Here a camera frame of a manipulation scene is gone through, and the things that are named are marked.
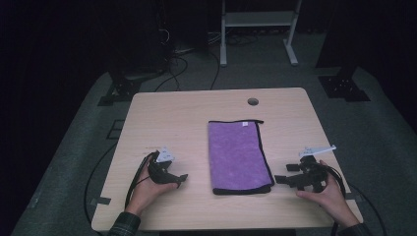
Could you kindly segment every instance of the wrist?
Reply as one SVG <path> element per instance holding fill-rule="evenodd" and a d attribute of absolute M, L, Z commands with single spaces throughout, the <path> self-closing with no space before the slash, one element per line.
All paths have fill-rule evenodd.
<path fill-rule="evenodd" d="M 339 220 L 339 224 L 342 228 L 349 228 L 359 223 L 358 218 L 356 218 L 353 213 L 345 215 L 345 217 Z"/>
<path fill-rule="evenodd" d="M 132 213 L 136 215 L 137 217 L 141 217 L 142 212 L 144 211 L 143 206 L 135 206 L 133 204 L 128 204 L 128 206 L 125 208 L 126 212 Z"/>

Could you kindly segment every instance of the table top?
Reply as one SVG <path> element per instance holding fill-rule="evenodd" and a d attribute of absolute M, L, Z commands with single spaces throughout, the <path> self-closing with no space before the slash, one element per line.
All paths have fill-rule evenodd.
<path fill-rule="evenodd" d="M 258 100 L 250 105 L 249 98 Z M 329 147 L 307 93 L 302 88 L 261 88 L 138 93 L 115 150 L 92 228 L 110 229 L 124 209 L 129 185 L 149 153 L 167 147 L 176 157 L 174 175 L 189 174 L 178 190 L 160 196 L 142 215 L 141 230 L 263 229 L 329 227 L 332 219 L 316 204 L 299 199 L 294 188 L 275 184 L 268 194 L 216 196 L 209 178 L 208 122 L 257 119 L 272 175 L 294 175 L 304 147 Z M 340 167 L 332 151 L 316 155 Z M 352 200 L 356 216 L 362 215 Z"/>

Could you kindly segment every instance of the folded cloth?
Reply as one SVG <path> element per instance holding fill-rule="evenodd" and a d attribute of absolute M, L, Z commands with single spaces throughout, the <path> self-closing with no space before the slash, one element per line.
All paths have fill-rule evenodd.
<path fill-rule="evenodd" d="M 274 181 L 262 148 L 259 124 L 263 123 L 208 122 L 210 179 L 215 195 L 270 192 Z"/>

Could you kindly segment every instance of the metal stand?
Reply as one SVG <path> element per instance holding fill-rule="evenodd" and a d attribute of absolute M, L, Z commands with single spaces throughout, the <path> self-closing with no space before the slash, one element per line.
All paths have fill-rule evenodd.
<path fill-rule="evenodd" d="M 142 82 L 129 81 L 114 64 L 110 66 L 108 73 L 113 83 L 107 94 L 100 99 L 98 106 L 111 106 L 113 102 L 131 101 L 139 92 Z"/>
<path fill-rule="evenodd" d="M 368 95 L 360 90 L 352 80 L 356 65 L 344 65 L 336 76 L 319 77 L 320 83 L 329 98 L 344 98 L 346 101 L 370 101 Z"/>
<path fill-rule="evenodd" d="M 298 60 L 292 49 L 291 43 L 297 25 L 302 0 L 297 1 L 294 11 L 285 12 L 242 12 L 226 13 L 225 0 L 221 6 L 221 44 L 220 44 L 220 66 L 227 66 L 226 56 L 226 28 L 228 27 L 276 27 L 290 26 L 288 38 L 284 39 L 285 50 L 287 51 L 292 66 L 298 65 Z"/>

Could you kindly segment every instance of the hand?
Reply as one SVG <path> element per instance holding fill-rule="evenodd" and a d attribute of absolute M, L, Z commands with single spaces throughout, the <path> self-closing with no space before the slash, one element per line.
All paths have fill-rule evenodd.
<path fill-rule="evenodd" d="M 178 187 L 176 183 L 169 184 L 155 184 L 150 178 L 148 173 L 148 165 L 152 157 L 150 157 L 147 163 L 144 165 L 144 169 L 140 174 L 137 183 L 141 181 L 135 187 L 132 194 L 132 198 L 126 207 L 125 211 L 141 216 L 144 209 L 149 206 L 159 195 L 166 193 L 170 190 L 174 190 Z"/>
<path fill-rule="evenodd" d="M 334 177 L 328 174 L 325 189 L 320 193 L 310 193 L 297 191 L 296 195 L 300 198 L 313 201 L 319 204 L 337 223 L 342 227 L 351 227 L 359 224 L 359 220 L 353 214 L 346 203 L 340 188 Z"/>

